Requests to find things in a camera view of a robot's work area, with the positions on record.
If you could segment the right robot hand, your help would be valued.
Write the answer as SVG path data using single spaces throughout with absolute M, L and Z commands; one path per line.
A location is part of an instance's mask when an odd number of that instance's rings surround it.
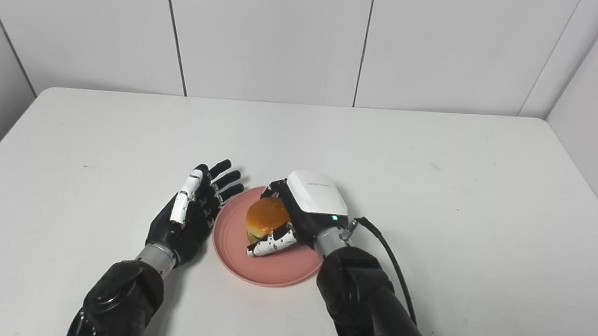
M 247 246 L 250 257 L 268 256 L 300 244 L 324 259 L 351 245 L 347 204 L 335 183 L 323 173 L 292 171 L 287 178 L 266 186 L 258 202 L 279 209 L 266 216 L 272 223 L 271 232 Z

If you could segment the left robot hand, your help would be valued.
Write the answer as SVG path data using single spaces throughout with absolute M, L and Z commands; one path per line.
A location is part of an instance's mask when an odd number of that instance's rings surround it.
M 212 232 L 219 211 L 245 190 L 241 177 L 229 159 L 212 167 L 198 164 L 154 217 L 146 248 L 165 256 L 171 270 L 191 262 Z

